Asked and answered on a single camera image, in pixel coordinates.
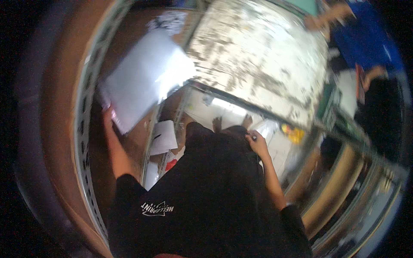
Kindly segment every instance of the hand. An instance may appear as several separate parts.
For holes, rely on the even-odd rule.
[[[304,25],[307,29],[311,31],[318,31],[322,28],[323,24],[321,20],[317,17],[309,15],[304,18]]]
[[[113,130],[112,111],[113,111],[112,104],[108,107],[108,109],[103,111],[103,127],[106,131]]]
[[[270,158],[270,154],[268,152],[267,143],[265,142],[265,138],[257,131],[248,131],[248,134],[245,135],[246,139],[251,146],[251,149],[257,153],[257,155],[262,159]]]

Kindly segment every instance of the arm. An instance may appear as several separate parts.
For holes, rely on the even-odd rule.
[[[264,166],[265,185],[270,193],[274,205],[281,211],[287,206],[287,200],[284,197],[280,182],[278,181],[277,174],[275,173],[273,161],[268,152],[267,143],[265,142],[264,137],[262,137],[262,135],[257,131],[249,131],[248,133],[250,135],[246,135],[245,137],[248,139],[251,149],[257,153],[262,160]],[[251,138],[251,135],[256,137],[255,141]]]
[[[304,19],[304,24],[309,30],[315,31],[321,29],[336,19],[346,18],[350,15],[353,15],[353,11],[350,6],[346,3],[339,3],[318,17],[307,16]]]
[[[132,169],[132,163],[123,149],[112,125],[112,107],[109,107],[103,113],[103,126],[109,149],[109,157],[112,162],[112,170],[116,179],[122,175],[129,174],[135,177]]]
[[[286,238],[285,243],[290,252],[288,257],[312,257],[311,244],[304,233],[305,228],[300,212],[294,205],[287,207],[287,200],[284,197],[277,174],[275,173],[264,137],[257,131],[248,133],[250,135],[245,137],[248,139],[251,149],[261,158],[264,166],[266,188],[275,207],[280,210],[281,225]]]

